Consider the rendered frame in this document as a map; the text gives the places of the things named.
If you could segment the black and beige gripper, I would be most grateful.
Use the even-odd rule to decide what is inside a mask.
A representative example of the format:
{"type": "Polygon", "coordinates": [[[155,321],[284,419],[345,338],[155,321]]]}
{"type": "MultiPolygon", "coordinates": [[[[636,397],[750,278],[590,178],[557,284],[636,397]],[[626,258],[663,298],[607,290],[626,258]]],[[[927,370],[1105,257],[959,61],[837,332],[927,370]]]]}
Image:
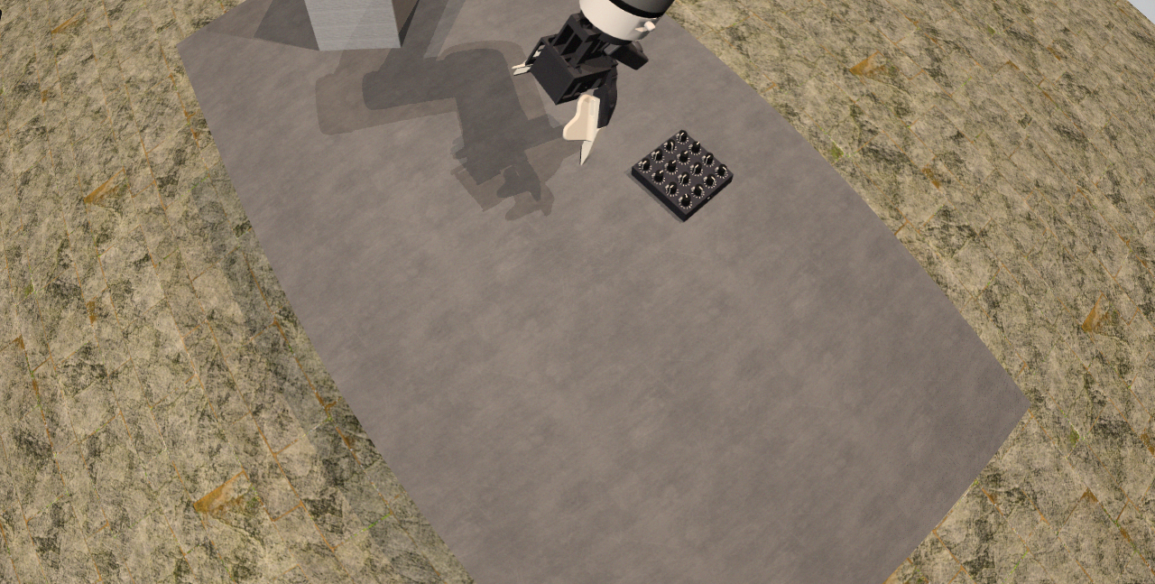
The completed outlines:
{"type": "Polygon", "coordinates": [[[583,141],[581,165],[589,159],[617,106],[618,62],[604,52],[610,42],[614,45],[629,44],[601,32],[580,12],[567,18],[559,33],[541,37],[531,57],[512,68],[517,69],[515,77],[531,72],[554,106],[584,93],[578,102],[578,113],[564,128],[566,141],[583,141]],[[545,45],[544,48],[541,45],[545,45]],[[593,88],[597,89],[590,96],[587,91],[593,88]]]}

